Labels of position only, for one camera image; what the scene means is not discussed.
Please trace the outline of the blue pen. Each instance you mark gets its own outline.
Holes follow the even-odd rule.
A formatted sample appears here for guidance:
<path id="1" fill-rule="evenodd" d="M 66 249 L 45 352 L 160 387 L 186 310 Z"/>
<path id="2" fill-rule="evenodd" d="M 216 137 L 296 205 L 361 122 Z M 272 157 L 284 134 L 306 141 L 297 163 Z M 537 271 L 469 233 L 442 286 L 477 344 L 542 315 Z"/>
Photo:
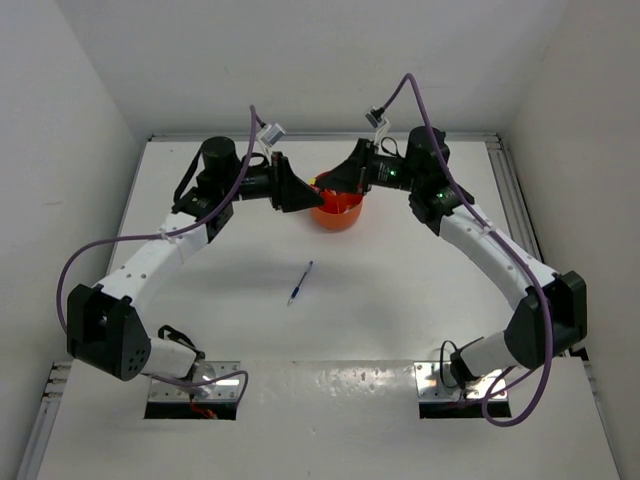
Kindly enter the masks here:
<path id="1" fill-rule="evenodd" d="M 305 267 L 304 272 L 300 276 L 300 279 L 298 280 L 297 284 L 295 285 L 295 287 L 293 288 L 291 294 L 289 295 L 289 298 L 287 300 L 287 307 L 291 306 L 291 304 L 294 302 L 294 300 L 298 296 L 299 291 L 300 291 L 300 289 L 302 287 L 302 284 L 305 281 L 305 279 L 308 276 L 308 274 L 310 273 L 311 269 L 313 268 L 313 265 L 314 265 L 314 261 L 313 260 L 308 262 L 307 266 Z"/>

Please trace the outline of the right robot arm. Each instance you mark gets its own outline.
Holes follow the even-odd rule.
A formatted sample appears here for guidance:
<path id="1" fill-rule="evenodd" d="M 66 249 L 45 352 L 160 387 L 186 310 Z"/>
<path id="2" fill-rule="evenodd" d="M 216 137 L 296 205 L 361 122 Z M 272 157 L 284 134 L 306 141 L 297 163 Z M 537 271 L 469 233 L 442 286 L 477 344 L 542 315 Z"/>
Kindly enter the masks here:
<path id="1" fill-rule="evenodd" d="M 450 375 L 459 388 L 497 369 L 535 370 L 587 334 L 587 287 L 574 271 L 560 274 L 494 227 L 474 197 L 445 173 L 450 151 L 439 130 L 414 128 L 404 156 L 383 155 L 367 139 L 319 175 L 321 189 L 367 194 L 372 187 L 408 192 L 418 221 L 464 253 L 502 292 L 514 313 L 507 327 L 455 350 Z"/>

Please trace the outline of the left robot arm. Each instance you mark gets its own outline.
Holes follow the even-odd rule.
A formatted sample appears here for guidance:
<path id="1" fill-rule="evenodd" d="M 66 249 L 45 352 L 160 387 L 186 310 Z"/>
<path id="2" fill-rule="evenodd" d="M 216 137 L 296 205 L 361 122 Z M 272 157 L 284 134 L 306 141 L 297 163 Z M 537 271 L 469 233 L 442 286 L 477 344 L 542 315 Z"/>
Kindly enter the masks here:
<path id="1" fill-rule="evenodd" d="M 293 172 L 280 152 L 239 157 L 228 137 L 212 137 L 198 149 L 174 192 L 158 231 L 119 269 L 93 286 L 78 285 L 67 298 L 67 351 L 76 360 L 119 380 L 138 375 L 189 384 L 205 355 L 183 334 L 163 327 L 150 337 L 143 314 L 156 291 L 191 257 L 207 247 L 233 215 L 236 201 L 266 198 L 283 213 L 323 203 Z"/>

